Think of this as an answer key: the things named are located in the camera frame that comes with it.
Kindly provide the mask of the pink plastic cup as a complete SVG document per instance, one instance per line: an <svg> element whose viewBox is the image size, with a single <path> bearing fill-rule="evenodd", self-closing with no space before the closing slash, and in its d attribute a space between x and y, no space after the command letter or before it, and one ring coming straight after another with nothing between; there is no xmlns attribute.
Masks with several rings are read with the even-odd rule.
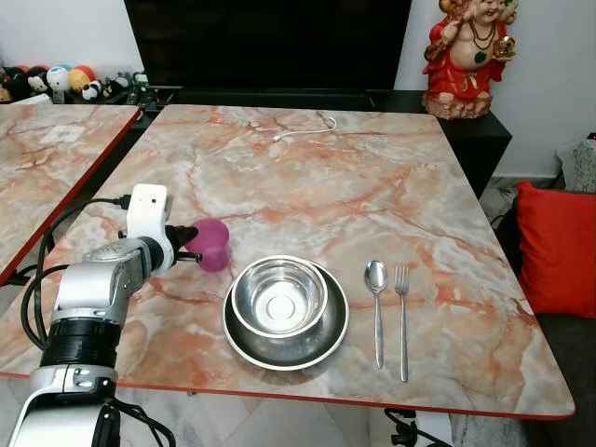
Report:
<svg viewBox="0 0 596 447"><path fill-rule="evenodd" d="M191 242L184 246L192 254L201 254L203 259L199 261L201 268L206 272L218 273L224 271L229 264L230 231L220 220L205 218L197 220L193 224L197 229L197 235Z"/></svg>

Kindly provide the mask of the steel bowl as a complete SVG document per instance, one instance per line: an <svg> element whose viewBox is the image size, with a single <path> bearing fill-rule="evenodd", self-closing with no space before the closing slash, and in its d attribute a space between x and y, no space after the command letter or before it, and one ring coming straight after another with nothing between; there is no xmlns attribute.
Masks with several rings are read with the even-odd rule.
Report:
<svg viewBox="0 0 596 447"><path fill-rule="evenodd" d="M303 257L271 255L248 264L231 285L233 315L265 339L290 339L322 319L331 287Z"/></svg>

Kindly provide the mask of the marble side table red edge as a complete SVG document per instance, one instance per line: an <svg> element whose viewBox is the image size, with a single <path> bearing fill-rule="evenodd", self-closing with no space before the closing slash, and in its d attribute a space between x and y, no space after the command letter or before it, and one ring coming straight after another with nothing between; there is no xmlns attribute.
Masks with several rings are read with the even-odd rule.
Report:
<svg viewBox="0 0 596 447"><path fill-rule="evenodd" d="M0 284L140 114L133 105L0 105Z"/></svg>

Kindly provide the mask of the green black toy figure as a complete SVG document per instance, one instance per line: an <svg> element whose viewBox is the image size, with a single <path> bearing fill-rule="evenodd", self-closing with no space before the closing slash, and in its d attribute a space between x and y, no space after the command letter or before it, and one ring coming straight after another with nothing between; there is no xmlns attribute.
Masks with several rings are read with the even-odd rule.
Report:
<svg viewBox="0 0 596 447"><path fill-rule="evenodd" d="M130 77L129 105L140 105L149 92L148 76L145 72L135 72Z"/></svg>

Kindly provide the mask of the steel plate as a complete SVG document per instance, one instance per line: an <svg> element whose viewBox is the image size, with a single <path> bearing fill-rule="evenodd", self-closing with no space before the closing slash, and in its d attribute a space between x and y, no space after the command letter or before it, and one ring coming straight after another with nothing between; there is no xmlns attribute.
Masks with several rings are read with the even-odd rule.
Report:
<svg viewBox="0 0 596 447"><path fill-rule="evenodd" d="M331 356L345 340L349 322L344 289L323 265L312 263L327 285L331 287L329 302L322 319L309 332L299 333L290 339L265 339L243 328L233 315L230 289L223 302L223 329L227 341L236 353L252 365L273 371L298 371L312 367Z"/></svg>

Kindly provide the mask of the grey patterned pillow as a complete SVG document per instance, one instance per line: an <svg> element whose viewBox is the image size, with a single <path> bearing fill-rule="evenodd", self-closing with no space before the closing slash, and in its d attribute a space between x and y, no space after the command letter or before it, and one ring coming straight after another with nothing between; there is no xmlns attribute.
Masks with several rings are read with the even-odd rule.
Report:
<svg viewBox="0 0 596 447"><path fill-rule="evenodd" d="M585 138L555 152L561 162L563 190L580 193L596 192L595 138Z"/></svg>

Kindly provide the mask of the red cushion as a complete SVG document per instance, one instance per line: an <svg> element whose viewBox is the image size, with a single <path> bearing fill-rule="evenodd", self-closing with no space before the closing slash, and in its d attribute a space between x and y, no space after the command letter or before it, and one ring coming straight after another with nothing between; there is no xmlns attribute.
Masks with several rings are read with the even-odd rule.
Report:
<svg viewBox="0 0 596 447"><path fill-rule="evenodd" d="M518 184L519 281L536 314L596 317L596 196Z"/></svg>

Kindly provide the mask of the orange red toy ball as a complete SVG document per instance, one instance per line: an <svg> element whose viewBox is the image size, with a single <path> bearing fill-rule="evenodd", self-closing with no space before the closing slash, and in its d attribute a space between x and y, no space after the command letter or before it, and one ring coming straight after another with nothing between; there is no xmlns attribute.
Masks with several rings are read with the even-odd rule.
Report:
<svg viewBox="0 0 596 447"><path fill-rule="evenodd" d="M89 65L74 65L68 71L68 84L73 92L81 92L89 82L95 80L95 72Z"/></svg>

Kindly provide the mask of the steel spoon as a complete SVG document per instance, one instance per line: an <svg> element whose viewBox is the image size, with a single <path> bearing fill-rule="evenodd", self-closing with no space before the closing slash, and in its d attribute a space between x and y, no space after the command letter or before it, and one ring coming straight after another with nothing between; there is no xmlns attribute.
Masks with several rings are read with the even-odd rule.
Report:
<svg viewBox="0 0 596 447"><path fill-rule="evenodd" d="M384 369L384 323L382 316L382 293L387 286L387 269L382 261L371 260L366 265L363 280L373 298L373 345L376 367Z"/></svg>

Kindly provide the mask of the black television screen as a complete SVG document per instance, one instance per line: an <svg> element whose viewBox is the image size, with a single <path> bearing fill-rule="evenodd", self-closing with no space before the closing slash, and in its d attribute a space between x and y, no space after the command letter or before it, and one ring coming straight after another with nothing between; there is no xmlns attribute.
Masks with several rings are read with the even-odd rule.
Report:
<svg viewBox="0 0 596 447"><path fill-rule="evenodd" d="M413 0L124 0L155 85L389 89Z"/></svg>

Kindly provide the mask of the steel fork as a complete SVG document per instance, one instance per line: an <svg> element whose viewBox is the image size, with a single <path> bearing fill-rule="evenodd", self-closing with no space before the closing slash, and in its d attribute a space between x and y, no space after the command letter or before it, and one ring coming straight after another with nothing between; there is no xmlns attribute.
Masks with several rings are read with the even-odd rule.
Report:
<svg viewBox="0 0 596 447"><path fill-rule="evenodd" d="M406 324L406 295L410 289L410 273L407 264L401 264L397 268L396 274L393 277L395 285L393 290L400 298L400 380L402 383L409 382L409 358L408 358L408 341L406 341L406 331L408 331L408 324Z"/></svg>

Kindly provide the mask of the black table foot caster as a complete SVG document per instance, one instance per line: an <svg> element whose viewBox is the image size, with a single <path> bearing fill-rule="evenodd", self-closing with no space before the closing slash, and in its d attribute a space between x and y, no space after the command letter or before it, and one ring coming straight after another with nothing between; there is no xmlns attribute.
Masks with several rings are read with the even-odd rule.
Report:
<svg viewBox="0 0 596 447"><path fill-rule="evenodd" d="M417 413L413 410L384 408L384 415L393 423L390 443L393 447L416 447L420 434L416 430Z"/></svg>

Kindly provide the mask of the red laughing Buddha statue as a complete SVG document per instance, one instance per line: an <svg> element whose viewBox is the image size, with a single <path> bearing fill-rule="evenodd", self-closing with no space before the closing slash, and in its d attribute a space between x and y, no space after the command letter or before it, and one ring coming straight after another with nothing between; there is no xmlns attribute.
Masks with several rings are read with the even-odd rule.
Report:
<svg viewBox="0 0 596 447"><path fill-rule="evenodd" d="M428 88L422 106L441 119L489 114L491 84L516 56L509 25L520 0L438 0L444 18L431 27L425 50Z"/></svg>

